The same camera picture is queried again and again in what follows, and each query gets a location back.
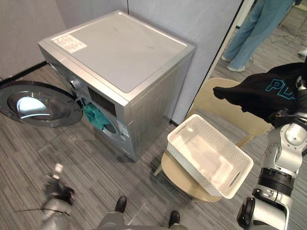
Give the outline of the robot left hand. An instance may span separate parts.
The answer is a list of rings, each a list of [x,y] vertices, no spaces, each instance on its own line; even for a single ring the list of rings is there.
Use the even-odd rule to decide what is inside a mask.
[[[56,163],[52,173],[47,175],[47,180],[44,183],[43,192],[47,198],[55,197],[72,206],[74,202],[75,191],[62,183],[60,179],[62,170],[63,165]]]

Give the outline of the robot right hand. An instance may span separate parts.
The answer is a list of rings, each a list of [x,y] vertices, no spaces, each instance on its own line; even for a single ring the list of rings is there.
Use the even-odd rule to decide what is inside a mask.
[[[298,95],[306,95],[307,94],[307,81],[303,79],[302,76],[299,76],[296,81],[295,85],[297,88]]]

